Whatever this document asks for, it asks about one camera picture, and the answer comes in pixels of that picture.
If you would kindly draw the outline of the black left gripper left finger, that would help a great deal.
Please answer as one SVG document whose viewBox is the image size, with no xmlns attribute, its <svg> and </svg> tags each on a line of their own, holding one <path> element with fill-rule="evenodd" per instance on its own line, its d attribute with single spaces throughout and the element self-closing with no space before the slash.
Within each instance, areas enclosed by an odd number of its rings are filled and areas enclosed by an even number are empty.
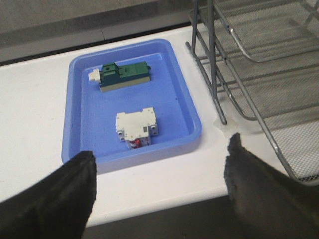
<svg viewBox="0 0 319 239">
<path fill-rule="evenodd" d="M 97 165 L 81 151 L 35 185 L 0 204 L 2 239 L 80 239 L 97 195 Z"/>
</svg>

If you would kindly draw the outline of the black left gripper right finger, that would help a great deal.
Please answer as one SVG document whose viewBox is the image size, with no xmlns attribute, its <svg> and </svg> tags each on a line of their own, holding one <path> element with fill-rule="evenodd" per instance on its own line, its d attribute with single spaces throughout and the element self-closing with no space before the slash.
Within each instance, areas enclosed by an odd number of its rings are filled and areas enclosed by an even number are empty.
<svg viewBox="0 0 319 239">
<path fill-rule="evenodd" d="M 228 145 L 224 180 L 234 211 L 250 239 L 317 239 L 319 188 L 287 177 L 241 145 Z"/>
</svg>

